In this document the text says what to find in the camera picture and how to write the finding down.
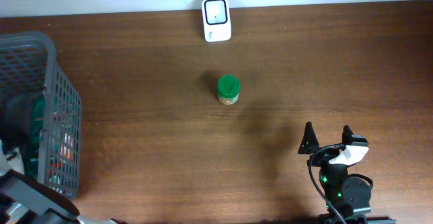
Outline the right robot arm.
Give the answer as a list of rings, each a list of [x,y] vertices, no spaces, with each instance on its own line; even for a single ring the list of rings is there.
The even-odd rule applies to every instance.
[[[320,223],[397,222],[390,217],[367,217],[371,212],[373,180],[348,172],[348,168],[362,161],[368,151],[366,137],[353,133],[348,125],[343,127],[340,143],[321,147],[312,122],[305,124],[298,154],[309,156],[306,165],[310,180],[325,201],[327,213],[319,216]]]

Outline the green 3M gloves packet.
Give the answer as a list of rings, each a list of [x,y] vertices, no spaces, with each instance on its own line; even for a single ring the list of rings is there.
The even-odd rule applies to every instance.
[[[43,139],[43,118],[45,111],[45,98],[43,96],[34,98],[32,101],[29,145],[27,160],[25,163],[26,174],[34,179],[38,176],[39,167],[39,144]]]

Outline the green lid jar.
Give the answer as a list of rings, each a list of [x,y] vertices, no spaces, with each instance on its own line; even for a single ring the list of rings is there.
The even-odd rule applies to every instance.
[[[222,104],[234,104],[240,95],[240,81],[233,75],[222,76],[217,83],[217,97]]]

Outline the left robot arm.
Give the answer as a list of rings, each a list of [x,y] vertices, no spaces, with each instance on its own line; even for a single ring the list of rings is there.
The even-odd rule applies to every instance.
[[[90,219],[80,215],[78,208],[71,202],[78,183],[70,176],[65,163],[52,160],[54,169],[47,170],[42,182],[28,178],[15,171],[6,155],[1,153],[1,222],[9,221],[8,210],[14,203],[21,204],[26,212],[19,223],[109,223],[120,221]]]

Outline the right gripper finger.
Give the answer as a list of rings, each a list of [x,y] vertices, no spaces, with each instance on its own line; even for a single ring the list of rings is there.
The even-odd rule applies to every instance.
[[[311,155],[319,149],[319,142],[313,129],[311,121],[305,125],[304,135],[298,148],[298,154]]]
[[[353,142],[352,135],[353,135],[353,132],[350,129],[350,127],[348,125],[345,125],[343,127],[343,132],[342,132],[342,144],[351,145]]]

